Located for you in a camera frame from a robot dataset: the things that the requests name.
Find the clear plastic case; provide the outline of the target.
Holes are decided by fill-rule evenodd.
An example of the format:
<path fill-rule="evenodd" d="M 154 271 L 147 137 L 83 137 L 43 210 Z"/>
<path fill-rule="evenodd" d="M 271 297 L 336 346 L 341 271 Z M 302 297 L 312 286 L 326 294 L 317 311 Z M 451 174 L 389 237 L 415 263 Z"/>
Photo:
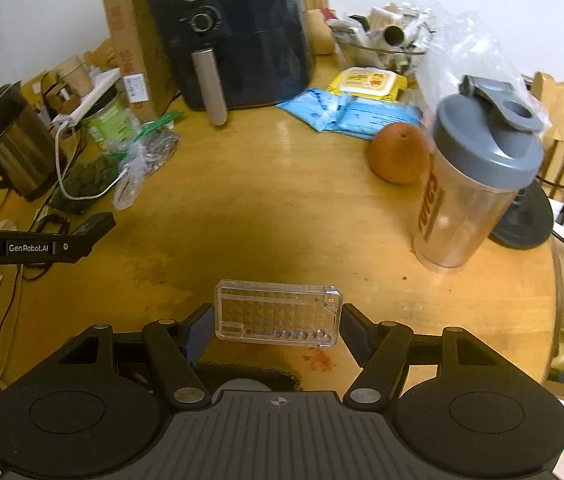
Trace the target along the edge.
<path fill-rule="evenodd" d="M 216 335 L 242 344 L 329 348 L 343 304 L 334 286 L 222 280 L 215 289 Z"/>

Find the open cardboard box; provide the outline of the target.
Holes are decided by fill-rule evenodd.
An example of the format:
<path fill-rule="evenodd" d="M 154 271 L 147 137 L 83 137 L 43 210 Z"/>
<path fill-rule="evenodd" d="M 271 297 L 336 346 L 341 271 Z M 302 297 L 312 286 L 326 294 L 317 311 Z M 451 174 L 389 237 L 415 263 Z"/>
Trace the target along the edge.
<path fill-rule="evenodd" d="M 234 379 L 261 382 L 272 391 L 301 390 L 299 379 L 295 375 L 276 368 L 201 362 L 194 365 L 193 370 L 211 392 L 215 392 L 223 384 Z"/>

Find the steel electric kettle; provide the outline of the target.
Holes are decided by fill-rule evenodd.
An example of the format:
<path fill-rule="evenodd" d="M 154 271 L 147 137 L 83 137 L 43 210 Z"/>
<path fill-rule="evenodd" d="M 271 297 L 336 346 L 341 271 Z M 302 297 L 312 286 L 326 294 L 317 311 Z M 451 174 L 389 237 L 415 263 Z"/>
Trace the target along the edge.
<path fill-rule="evenodd" d="M 0 87 L 0 188 L 11 188 L 28 202 L 56 182 L 67 157 L 21 91 L 19 81 Z"/>

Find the bag of green pellets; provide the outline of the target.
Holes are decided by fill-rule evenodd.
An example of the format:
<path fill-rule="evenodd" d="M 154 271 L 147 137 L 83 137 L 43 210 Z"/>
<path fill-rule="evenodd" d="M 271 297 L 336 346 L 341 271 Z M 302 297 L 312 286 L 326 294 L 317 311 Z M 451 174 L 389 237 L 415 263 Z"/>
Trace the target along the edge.
<path fill-rule="evenodd" d="M 67 197 L 61 188 L 56 188 L 50 198 L 50 206 L 67 212 L 67 214 L 83 214 L 97 200 L 99 194 L 118 177 L 119 158 L 114 155 L 102 155 L 91 162 L 76 164 L 69 171 L 62 184 Z"/>

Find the green labelled jar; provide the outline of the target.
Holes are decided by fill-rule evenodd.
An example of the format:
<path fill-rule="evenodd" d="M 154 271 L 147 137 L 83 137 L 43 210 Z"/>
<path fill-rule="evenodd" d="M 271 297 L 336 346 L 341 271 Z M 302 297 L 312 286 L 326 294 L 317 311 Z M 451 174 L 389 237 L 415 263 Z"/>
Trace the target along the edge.
<path fill-rule="evenodd" d="M 81 124 L 100 148 L 128 141 L 135 133 L 133 122 L 119 96 L 95 104 L 81 119 Z"/>

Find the red-orange apple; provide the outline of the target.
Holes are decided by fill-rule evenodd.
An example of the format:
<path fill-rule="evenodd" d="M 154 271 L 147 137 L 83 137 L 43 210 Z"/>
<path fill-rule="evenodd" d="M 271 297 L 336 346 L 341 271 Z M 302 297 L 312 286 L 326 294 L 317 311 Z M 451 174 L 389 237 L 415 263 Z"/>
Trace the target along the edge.
<path fill-rule="evenodd" d="M 385 182 L 408 185 L 430 166 L 430 144 L 419 127 L 395 122 L 383 128 L 367 147 L 367 164 Z"/>

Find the clear plastic bag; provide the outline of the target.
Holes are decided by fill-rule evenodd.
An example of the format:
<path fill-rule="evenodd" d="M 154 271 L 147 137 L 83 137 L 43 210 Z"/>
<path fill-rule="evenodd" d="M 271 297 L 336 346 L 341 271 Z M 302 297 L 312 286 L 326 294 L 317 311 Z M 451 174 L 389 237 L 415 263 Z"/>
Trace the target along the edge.
<path fill-rule="evenodd" d="M 181 136 L 173 130 L 183 117 L 179 110 L 140 124 L 131 120 L 131 134 L 124 140 L 110 141 L 107 151 L 119 159 L 112 203 L 117 210 L 130 208 L 142 191 L 144 181 L 161 168 L 178 149 Z"/>

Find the black round base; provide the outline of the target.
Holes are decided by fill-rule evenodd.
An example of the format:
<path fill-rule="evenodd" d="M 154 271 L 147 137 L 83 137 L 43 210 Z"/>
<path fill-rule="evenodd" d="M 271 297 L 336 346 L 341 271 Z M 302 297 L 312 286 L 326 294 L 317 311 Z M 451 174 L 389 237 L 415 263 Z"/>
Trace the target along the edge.
<path fill-rule="evenodd" d="M 506 248 L 527 250 L 548 240 L 553 229 L 553 212 L 546 193 L 536 182 L 517 193 L 489 238 Z"/>

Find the white power strip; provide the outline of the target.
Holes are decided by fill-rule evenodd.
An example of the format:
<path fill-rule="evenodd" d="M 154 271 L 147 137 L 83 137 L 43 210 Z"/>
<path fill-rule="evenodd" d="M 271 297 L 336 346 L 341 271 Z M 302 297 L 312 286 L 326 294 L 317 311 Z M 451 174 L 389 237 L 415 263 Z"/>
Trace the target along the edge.
<path fill-rule="evenodd" d="M 121 78 L 121 70 L 119 67 L 95 76 L 94 88 L 84 98 L 81 99 L 80 105 L 70 114 L 58 114 L 53 120 L 52 125 L 60 127 L 74 127 L 81 122 L 81 119 L 88 114 L 94 104 L 110 89 L 114 88 L 116 82 Z"/>

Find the blue wet wipes pack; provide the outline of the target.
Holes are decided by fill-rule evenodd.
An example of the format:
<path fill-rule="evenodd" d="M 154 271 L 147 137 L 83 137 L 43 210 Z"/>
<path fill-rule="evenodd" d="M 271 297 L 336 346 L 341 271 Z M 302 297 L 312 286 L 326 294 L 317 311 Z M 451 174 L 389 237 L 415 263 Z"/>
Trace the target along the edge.
<path fill-rule="evenodd" d="M 351 101 L 348 93 L 335 94 L 327 90 L 310 88 L 299 96 L 276 105 L 291 116 L 300 119 L 316 132 L 335 128 Z"/>

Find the clear shaker bottle grey lid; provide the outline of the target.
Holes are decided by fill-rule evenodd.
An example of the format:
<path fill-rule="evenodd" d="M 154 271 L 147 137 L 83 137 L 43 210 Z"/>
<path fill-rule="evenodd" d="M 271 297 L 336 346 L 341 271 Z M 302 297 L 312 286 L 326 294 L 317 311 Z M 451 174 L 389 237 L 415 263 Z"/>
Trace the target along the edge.
<path fill-rule="evenodd" d="M 412 247 L 427 268 L 464 266 L 532 183 L 544 123 L 508 82 L 466 75 L 434 121 L 430 172 Z"/>

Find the brown cardboard carton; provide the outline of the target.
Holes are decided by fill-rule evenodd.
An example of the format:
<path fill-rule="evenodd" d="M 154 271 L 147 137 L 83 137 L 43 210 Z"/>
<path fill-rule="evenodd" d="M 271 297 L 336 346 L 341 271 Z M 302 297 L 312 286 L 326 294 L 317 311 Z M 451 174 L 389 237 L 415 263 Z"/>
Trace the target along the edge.
<path fill-rule="evenodd" d="M 103 0 L 114 57 L 131 112 L 152 122 L 178 93 L 147 0 Z"/>

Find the yellow wet wipes pack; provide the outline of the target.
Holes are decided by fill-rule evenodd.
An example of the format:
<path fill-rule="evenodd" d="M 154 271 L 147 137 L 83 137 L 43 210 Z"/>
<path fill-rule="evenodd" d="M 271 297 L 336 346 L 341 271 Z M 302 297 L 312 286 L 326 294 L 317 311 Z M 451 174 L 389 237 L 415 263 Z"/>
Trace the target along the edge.
<path fill-rule="evenodd" d="M 350 67 L 343 70 L 326 90 L 339 96 L 343 92 L 384 102 L 397 102 L 408 88 L 408 79 L 391 70 Z"/>

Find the metal bowl with clutter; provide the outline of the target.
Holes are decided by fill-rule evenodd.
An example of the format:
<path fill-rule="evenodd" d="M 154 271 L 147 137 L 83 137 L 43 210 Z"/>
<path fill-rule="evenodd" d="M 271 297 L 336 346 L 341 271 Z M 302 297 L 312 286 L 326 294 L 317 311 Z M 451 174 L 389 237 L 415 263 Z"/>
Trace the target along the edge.
<path fill-rule="evenodd" d="M 413 78 L 434 35 L 434 16 L 413 6 L 373 6 L 367 15 L 326 21 L 349 66 L 382 68 Z"/>

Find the black air fryer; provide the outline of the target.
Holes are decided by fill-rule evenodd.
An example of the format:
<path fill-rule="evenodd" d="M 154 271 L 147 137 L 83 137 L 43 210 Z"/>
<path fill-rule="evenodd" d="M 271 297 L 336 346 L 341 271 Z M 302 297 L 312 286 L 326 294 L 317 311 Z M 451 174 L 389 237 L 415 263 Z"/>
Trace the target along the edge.
<path fill-rule="evenodd" d="M 147 0 L 185 103 L 217 127 L 308 87 L 303 0 Z"/>

